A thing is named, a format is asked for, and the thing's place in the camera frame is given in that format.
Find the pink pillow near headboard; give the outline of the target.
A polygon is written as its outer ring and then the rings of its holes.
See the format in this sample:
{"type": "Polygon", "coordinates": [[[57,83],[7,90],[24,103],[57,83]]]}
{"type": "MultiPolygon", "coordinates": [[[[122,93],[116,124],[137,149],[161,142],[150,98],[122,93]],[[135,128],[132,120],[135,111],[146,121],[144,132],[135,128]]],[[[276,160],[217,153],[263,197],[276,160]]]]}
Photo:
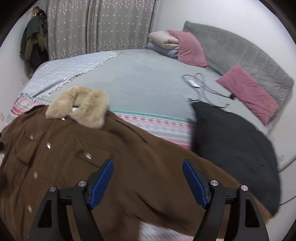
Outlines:
{"type": "Polygon", "coordinates": [[[216,82],[234,94],[265,126],[279,108],[273,97],[238,64],[216,82]]]}

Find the white power bank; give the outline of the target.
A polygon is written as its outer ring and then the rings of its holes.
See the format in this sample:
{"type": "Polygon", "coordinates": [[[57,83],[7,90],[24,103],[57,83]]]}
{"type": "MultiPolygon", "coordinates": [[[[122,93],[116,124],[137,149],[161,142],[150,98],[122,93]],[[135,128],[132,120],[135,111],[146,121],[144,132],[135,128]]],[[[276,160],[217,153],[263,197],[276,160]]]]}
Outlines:
{"type": "Polygon", "coordinates": [[[187,82],[189,83],[189,85],[191,85],[191,87],[193,88],[200,88],[200,85],[194,81],[194,80],[187,80],[187,82]]]}

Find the black puffer jacket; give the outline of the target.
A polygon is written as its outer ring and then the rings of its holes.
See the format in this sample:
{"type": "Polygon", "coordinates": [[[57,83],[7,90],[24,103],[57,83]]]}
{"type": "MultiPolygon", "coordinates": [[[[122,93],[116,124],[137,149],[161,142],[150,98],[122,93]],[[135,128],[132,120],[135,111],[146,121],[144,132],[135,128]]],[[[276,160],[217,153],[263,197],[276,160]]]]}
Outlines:
{"type": "Polygon", "coordinates": [[[280,206],[280,177],[273,145],[243,117],[193,102],[196,125],[192,151],[248,186],[271,215],[280,206]]]}

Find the dark clothes hanging on wall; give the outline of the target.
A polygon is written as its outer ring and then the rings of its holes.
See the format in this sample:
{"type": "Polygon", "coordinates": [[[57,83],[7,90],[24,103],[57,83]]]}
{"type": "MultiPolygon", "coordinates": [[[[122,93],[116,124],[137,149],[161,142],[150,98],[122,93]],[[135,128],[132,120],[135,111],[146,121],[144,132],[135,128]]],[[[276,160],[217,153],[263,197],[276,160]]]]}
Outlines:
{"type": "Polygon", "coordinates": [[[37,68],[49,61],[46,49],[48,21],[45,12],[38,6],[33,8],[32,18],[27,23],[21,40],[20,58],[26,73],[31,78],[37,68]]]}

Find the grey quilted headboard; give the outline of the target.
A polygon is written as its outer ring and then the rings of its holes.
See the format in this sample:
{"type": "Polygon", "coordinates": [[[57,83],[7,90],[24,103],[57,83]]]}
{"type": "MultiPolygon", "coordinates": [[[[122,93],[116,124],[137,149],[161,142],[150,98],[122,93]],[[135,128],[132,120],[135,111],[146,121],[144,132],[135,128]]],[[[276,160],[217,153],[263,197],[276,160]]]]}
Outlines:
{"type": "Polygon", "coordinates": [[[224,75],[233,65],[240,65],[278,103],[285,104],[293,79],[267,55],[247,39],[214,26],[185,21],[184,32],[193,34],[200,42],[210,68],[224,75]]]}

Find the pink pillow far corner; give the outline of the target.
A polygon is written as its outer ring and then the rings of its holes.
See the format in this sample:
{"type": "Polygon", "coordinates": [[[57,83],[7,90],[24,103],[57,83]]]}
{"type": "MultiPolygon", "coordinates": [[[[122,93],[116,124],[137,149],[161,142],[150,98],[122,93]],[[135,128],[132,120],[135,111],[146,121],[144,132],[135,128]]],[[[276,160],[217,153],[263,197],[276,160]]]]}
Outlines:
{"type": "Polygon", "coordinates": [[[167,32],[179,40],[178,60],[180,62],[198,67],[208,66],[204,49],[193,34],[177,30],[167,30],[167,32]]]}

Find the grey dotted curtain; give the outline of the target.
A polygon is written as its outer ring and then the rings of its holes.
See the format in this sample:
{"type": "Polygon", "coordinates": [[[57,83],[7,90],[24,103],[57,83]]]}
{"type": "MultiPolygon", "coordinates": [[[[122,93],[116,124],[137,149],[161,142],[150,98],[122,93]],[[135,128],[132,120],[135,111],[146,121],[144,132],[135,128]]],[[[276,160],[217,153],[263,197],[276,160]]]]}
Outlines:
{"type": "Polygon", "coordinates": [[[37,1],[48,20],[50,60],[94,52],[144,49],[159,1],[37,1]]]}

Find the beige folded duvet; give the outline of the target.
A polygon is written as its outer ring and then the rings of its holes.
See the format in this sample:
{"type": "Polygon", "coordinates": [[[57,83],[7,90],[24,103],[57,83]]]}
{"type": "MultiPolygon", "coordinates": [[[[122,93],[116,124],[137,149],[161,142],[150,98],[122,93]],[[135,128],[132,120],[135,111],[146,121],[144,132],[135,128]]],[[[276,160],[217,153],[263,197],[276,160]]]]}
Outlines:
{"type": "Polygon", "coordinates": [[[152,32],[148,35],[148,38],[167,50],[177,50],[179,48],[179,40],[165,31],[152,32]]]}

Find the brown coat with fur collar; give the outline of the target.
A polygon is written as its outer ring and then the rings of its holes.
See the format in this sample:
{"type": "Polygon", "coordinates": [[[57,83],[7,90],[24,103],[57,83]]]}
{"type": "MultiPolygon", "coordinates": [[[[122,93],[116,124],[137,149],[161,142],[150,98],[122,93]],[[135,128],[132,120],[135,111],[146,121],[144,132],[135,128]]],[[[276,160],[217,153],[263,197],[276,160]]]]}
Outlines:
{"type": "Polygon", "coordinates": [[[73,87],[1,133],[1,240],[139,240],[142,223],[194,240],[268,240],[250,186],[73,87]]]}

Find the patterned handmade knit blanket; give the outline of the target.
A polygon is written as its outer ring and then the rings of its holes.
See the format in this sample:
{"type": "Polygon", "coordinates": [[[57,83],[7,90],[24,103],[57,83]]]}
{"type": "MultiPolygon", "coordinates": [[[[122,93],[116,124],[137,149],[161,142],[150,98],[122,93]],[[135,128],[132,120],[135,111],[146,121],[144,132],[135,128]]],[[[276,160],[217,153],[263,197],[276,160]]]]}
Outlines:
{"type": "Polygon", "coordinates": [[[93,130],[70,118],[48,120],[42,108],[49,102],[21,94],[14,103],[1,143],[6,154],[1,165],[1,218],[15,240],[27,240],[34,215],[46,189],[73,186],[87,178],[106,159],[114,161],[114,175],[94,211],[106,240],[138,240],[142,222],[120,209],[116,188],[124,186],[120,167],[144,162],[144,156],[128,154],[132,146],[148,145],[148,138],[170,144],[170,150],[189,151],[193,126],[160,115],[116,111],[107,117],[106,128],[93,130]]]}

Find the blue-grey folded duvet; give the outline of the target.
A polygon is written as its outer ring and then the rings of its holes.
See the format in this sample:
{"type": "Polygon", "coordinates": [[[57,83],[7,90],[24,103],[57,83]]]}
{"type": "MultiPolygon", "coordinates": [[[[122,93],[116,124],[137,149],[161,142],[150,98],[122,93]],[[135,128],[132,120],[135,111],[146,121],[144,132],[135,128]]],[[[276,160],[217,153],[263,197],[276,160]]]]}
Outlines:
{"type": "Polygon", "coordinates": [[[147,49],[155,51],[155,52],[157,52],[159,54],[162,54],[162,55],[167,56],[167,57],[172,58],[172,59],[177,59],[178,58],[178,50],[165,49],[165,48],[159,46],[154,41],[148,42],[147,49]]]}

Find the grey bed sheet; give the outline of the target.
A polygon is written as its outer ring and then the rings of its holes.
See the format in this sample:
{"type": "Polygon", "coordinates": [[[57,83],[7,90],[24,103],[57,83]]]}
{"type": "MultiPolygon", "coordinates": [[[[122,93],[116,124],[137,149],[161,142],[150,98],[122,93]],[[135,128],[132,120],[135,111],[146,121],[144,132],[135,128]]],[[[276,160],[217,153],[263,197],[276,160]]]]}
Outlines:
{"type": "Polygon", "coordinates": [[[107,92],[113,110],[164,115],[172,118],[195,119],[189,99],[198,99],[197,92],[182,79],[192,75],[204,76],[206,85],[221,96],[206,93],[204,102],[225,106],[226,111],[242,116],[260,131],[268,134],[270,127],[239,100],[228,98],[229,91],[216,82],[220,74],[210,68],[187,65],[151,50],[125,50],[118,57],[80,75],[51,93],[53,101],[73,86],[100,88],[107,92]]]}

